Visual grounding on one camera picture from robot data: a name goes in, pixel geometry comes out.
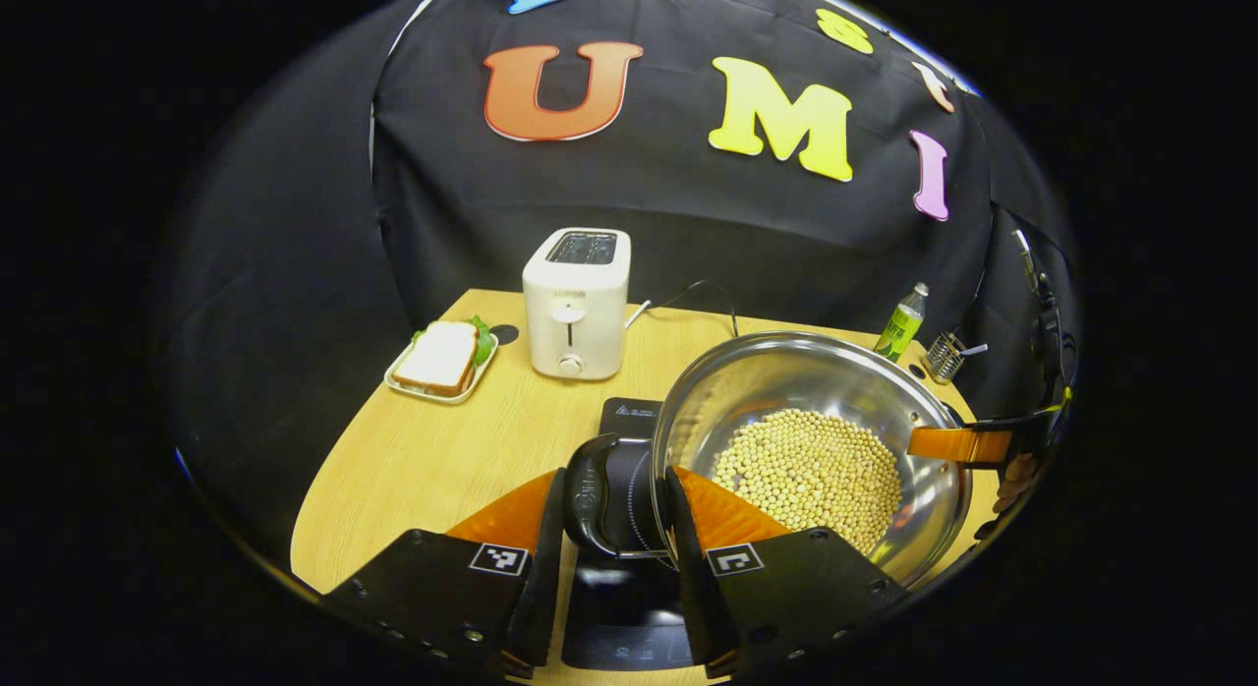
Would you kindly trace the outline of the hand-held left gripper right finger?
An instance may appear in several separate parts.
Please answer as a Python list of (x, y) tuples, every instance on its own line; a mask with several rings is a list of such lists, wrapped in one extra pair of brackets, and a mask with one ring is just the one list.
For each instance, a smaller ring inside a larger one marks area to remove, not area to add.
[(665, 470), (663, 493), (691, 656), (710, 678), (785, 680), (848, 649), (908, 600), (837, 530), (704, 548), (677, 467)]

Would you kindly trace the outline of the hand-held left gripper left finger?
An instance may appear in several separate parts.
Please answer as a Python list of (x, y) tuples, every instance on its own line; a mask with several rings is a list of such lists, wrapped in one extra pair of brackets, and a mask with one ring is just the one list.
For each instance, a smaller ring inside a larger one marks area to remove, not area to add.
[(564, 481), (557, 468), (450, 531), (400, 534), (320, 608), (472, 680), (530, 680), (551, 644)]

